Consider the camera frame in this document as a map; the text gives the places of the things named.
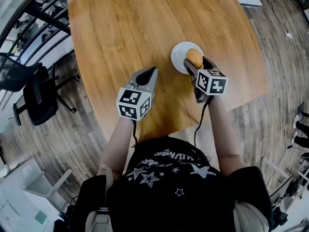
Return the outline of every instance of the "black chair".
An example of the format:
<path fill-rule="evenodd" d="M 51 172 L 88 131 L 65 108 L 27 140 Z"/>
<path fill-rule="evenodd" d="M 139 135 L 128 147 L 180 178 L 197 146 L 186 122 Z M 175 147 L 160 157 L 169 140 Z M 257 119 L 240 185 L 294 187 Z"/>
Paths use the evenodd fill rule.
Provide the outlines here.
<path fill-rule="evenodd" d="M 20 91 L 24 87 L 25 104 L 17 108 L 13 105 L 16 122 L 21 126 L 19 114 L 27 109 L 33 125 L 40 125 L 55 115 L 58 110 L 58 102 L 63 104 L 69 111 L 75 113 L 76 108 L 70 108 L 58 94 L 58 90 L 72 80 L 80 80 L 79 75 L 71 76 L 62 83 L 56 85 L 59 79 L 56 74 L 56 64 L 52 66 L 52 77 L 42 64 L 24 66 L 6 54 L 0 54 L 0 88 L 12 92 Z"/>

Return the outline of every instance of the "wooden table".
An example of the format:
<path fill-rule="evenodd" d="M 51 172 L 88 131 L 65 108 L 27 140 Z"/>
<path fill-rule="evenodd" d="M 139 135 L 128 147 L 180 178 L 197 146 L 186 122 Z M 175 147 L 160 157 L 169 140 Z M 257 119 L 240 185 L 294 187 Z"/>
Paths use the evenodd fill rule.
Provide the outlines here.
<path fill-rule="evenodd" d="M 259 44 L 237 0 L 69 0 L 69 17 L 84 86 L 108 139 L 118 120 L 119 88 L 149 66 L 159 69 L 157 95 L 138 123 L 139 138 L 199 122 L 203 105 L 195 101 L 190 77 L 170 60 L 182 41 L 198 44 L 230 78 L 228 110 L 268 90 Z"/>

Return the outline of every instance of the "round plate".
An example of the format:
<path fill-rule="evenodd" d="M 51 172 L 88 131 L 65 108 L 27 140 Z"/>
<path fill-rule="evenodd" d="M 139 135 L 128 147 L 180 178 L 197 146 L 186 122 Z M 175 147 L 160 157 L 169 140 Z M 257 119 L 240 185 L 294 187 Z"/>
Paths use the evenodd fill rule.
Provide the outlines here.
<path fill-rule="evenodd" d="M 175 45 L 170 56 L 176 70 L 186 75 L 188 75 L 189 73 L 185 69 L 183 61 L 185 59 L 185 54 L 191 48 L 198 50 L 202 55 L 204 55 L 202 49 L 199 48 L 197 44 L 194 44 L 193 42 L 189 41 L 184 41 Z"/>

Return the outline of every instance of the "sneaker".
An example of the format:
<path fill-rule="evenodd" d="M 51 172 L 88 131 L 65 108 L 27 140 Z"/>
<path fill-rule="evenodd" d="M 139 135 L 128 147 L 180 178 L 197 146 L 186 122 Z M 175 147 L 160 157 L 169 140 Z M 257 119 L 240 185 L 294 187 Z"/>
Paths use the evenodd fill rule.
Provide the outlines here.
<path fill-rule="evenodd" d="M 298 121 L 299 115 L 296 115 L 294 118 L 293 129 L 296 129 L 296 123 Z"/>
<path fill-rule="evenodd" d="M 291 144 L 295 143 L 295 137 L 298 135 L 298 131 L 295 131 L 294 136 L 291 140 Z"/>

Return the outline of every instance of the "person's right arm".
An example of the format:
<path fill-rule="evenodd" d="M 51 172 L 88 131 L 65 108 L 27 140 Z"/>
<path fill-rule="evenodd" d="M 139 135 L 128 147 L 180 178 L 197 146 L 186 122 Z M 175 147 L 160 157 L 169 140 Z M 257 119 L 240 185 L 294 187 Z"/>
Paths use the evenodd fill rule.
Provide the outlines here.
<path fill-rule="evenodd" d="M 229 176 L 234 171 L 246 167 L 241 156 L 240 140 L 219 96 L 214 96 L 209 103 L 209 114 L 220 171 Z"/>

